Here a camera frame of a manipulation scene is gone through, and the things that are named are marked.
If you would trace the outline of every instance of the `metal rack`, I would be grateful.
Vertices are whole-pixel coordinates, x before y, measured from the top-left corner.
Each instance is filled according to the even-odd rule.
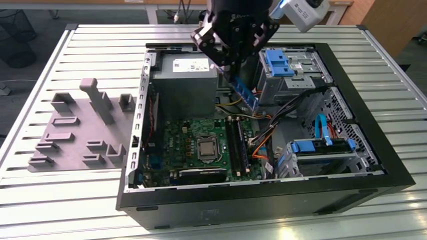
[[[416,185],[350,211],[319,217],[243,222],[148,232],[115,210],[120,169],[31,173],[33,147],[53,110],[55,92],[79,94],[81,77],[99,79],[108,96],[137,95],[145,44],[189,43],[195,25],[80,25],[65,30],[0,149],[0,238],[41,240],[423,239],[427,207],[427,101],[368,31],[319,26],[299,33],[282,26],[272,42],[328,43]]]

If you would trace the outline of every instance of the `ram slot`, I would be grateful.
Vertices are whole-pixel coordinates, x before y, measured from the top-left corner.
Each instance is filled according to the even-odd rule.
[[[236,118],[235,121],[235,129],[236,129],[236,145],[239,148],[239,161],[240,161],[240,170],[243,173],[250,172],[250,159],[248,159],[248,151],[247,151],[247,145],[246,145],[246,139],[243,134],[243,128],[240,123],[240,118]]]
[[[239,161],[239,148],[235,138],[234,119],[225,120],[225,134],[228,142],[228,153],[231,162],[231,171],[239,177],[240,176],[240,161]]]

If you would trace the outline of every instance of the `cpu socket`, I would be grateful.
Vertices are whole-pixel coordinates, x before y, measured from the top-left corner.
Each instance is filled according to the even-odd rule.
[[[197,159],[209,164],[219,158],[217,138],[215,135],[199,136],[197,143]]]

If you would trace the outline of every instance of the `metal slats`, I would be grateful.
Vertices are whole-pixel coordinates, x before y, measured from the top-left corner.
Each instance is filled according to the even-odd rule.
[[[0,216],[8,216],[0,217],[0,238],[151,237],[152,233],[115,210],[120,169],[31,173],[27,162],[51,119],[53,94],[69,92],[73,98],[87,98],[79,90],[85,77],[97,78],[97,87],[111,98],[121,93],[136,95],[145,43],[189,43],[195,27],[80,25],[64,39],[65,47],[55,58],[0,169]],[[168,229],[157,231],[155,238],[424,239],[427,111],[420,98],[408,91],[390,59],[382,57],[358,28],[319,26],[299,33],[292,26],[283,26],[271,42],[330,44],[416,185],[343,214],[204,226],[197,231]]]

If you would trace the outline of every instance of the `wastebasket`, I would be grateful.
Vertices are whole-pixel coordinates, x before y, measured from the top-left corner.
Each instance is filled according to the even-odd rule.
[[[0,59],[11,68],[20,69],[36,61],[36,54],[27,42],[17,41],[0,25]]]
[[[16,41],[21,43],[27,43],[37,36],[21,9],[0,9],[0,26]]]

